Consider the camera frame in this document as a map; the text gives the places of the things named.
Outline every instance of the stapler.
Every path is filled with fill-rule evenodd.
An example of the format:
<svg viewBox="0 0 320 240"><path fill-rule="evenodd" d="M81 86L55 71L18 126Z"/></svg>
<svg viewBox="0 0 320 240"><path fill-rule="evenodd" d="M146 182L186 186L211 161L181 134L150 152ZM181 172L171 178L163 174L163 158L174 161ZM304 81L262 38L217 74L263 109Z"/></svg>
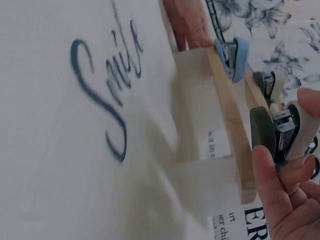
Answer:
<svg viewBox="0 0 320 240"><path fill-rule="evenodd" d="M290 101L282 110L272 108L285 82L283 72L255 72L253 78L272 116L263 106L250 110L252 147L266 146L276 165L312 154L318 147L320 117L310 115L297 100ZM315 161L313 178L319 175L320 169L319 160Z"/></svg>
<svg viewBox="0 0 320 240"><path fill-rule="evenodd" d="M228 78L233 83L241 81L248 65L249 43L241 37L235 37L232 42L215 39L214 46Z"/></svg>

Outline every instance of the hand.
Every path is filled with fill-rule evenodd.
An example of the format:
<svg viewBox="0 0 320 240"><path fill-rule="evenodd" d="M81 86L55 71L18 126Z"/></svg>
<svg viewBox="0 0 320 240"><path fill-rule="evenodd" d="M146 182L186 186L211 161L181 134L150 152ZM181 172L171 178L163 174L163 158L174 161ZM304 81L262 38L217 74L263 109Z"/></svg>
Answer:
<svg viewBox="0 0 320 240"><path fill-rule="evenodd" d="M299 89L298 101L320 117L320 91ZM320 236L320 185L310 180L315 159L309 156L288 163L278 173L269 150L252 151L257 191L272 240L315 240Z"/></svg>
<svg viewBox="0 0 320 240"><path fill-rule="evenodd" d="M212 45L201 0L163 0L178 51Z"/></svg>

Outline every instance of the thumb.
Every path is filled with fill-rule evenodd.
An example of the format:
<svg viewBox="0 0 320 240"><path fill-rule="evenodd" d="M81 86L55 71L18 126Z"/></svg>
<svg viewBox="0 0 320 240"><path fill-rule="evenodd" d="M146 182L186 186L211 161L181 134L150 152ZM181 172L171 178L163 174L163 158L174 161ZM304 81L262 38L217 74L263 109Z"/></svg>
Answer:
<svg viewBox="0 0 320 240"><path fill-rule="evenodd" d="M293 211L290 198L281 183L274 160L265 146L252 151L253 173L267 223L270 229Z"/></svg>
<svg viewBox="0 0 320 240"><path fill-rule="evenodd" d="M320 117L320 91L300 88L297 98L302 107L311 115Z"/></svg>

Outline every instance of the wooden slat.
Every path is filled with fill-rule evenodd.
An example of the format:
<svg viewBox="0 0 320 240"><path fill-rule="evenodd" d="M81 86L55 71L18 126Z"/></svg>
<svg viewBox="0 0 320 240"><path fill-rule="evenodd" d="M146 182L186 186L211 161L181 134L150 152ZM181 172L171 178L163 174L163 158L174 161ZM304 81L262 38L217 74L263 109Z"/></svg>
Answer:
<svg viewBox="0 0 320 240"><path fill-rule="evenodd" d="M253 79L253 73L248 67L246 69L245 77L244 77L244 85L245 85L245 99L248 104L249 109L253 109L256 107L264 107L270 115L269 107L266 103L266 100Z"/></svg>
<svg viewBox="0 0 320 240"><path fill-rule="evenodd" d="M241 183L241 203L248 204L257 195L251 148L245 127L221 60L213 47L206 48L228 140L236 160Z"/></svg>

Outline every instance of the floral pattern fabric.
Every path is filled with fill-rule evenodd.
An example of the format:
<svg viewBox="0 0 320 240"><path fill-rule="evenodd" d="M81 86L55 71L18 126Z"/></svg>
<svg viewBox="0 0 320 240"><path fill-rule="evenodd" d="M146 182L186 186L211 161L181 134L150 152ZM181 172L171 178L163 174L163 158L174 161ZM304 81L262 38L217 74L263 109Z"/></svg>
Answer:
<svg viewBox="0 0 320 240"><path fill-rule="evenodd" d="M249 65L254 71L284 70L286 82L281 95L284 103L297 98L299 87L320 90L320 16L307 11L319 8L320 3L316 0L205 1L213 1L226 41L239 36L250 42Z"/></svg>

